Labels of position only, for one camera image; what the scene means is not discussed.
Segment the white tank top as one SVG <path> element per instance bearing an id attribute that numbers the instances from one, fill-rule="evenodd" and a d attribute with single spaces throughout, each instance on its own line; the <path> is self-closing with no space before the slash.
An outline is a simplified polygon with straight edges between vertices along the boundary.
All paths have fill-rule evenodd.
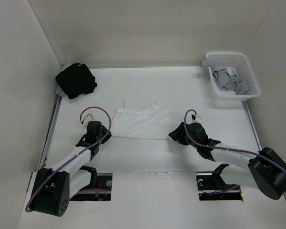
<path id="1" fill-rule="evenodd" d="M 166 140 L 171 128 L 170 109 L 151 103 L 147 108 L 117 108 L 112 121 L 114 137 Z"/>

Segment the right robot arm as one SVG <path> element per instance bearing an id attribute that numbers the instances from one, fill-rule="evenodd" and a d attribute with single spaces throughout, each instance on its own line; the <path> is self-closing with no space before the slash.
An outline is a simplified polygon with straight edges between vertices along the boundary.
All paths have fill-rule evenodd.
<path id="1" fill-rule="evenodd" d="M 184 146 L 192 146 L 204 159 L 220 166 L 210 175 L 199 175 L 198 189 L 210 199 L 240 186 L 253 187 L 266 197 L 278 200 L 286 192 L 286 163 L 271 148 L 249 152 L 233 149 L 219 140 L 211 139 L 199 122 L 181 122 L 169 137 Z"/>

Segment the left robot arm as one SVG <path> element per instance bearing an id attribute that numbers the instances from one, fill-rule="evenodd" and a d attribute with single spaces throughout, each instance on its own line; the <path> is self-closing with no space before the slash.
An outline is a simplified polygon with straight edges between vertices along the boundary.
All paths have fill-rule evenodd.
<path id="1" fill-rule="evenodd" d="M 111 132 L 100 121 L 89 121 L 86 134 L 67 157 L 53 167 L 43 167 L 37 172 L 26 212 L 36 211 L 61 217 L 69 200 L 82 188 L 96 188 L 96 169 L 86 164 L 96 156 L 100 145 L 110 137 Z"/>

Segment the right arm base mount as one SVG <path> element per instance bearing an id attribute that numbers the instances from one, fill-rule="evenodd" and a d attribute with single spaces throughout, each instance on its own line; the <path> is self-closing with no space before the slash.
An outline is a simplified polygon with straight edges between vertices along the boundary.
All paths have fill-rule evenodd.
<path id="1" fill-rule="evenodd" d="M 243 200 L 240 185 L 227 184 L 220 176 L 228 166 L 221 164 L 213 171 L 196 173 L 200 201 Z"/>

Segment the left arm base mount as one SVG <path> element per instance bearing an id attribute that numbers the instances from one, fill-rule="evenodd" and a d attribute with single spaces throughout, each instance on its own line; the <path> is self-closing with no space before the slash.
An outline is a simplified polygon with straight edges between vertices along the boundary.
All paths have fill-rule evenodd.
<path id="1" fill-rule="evenodd" d="M 96 168 L 82 166 L 71 179 L 70 201 L 111 201 L 112 173 L 98 173 Z"/>

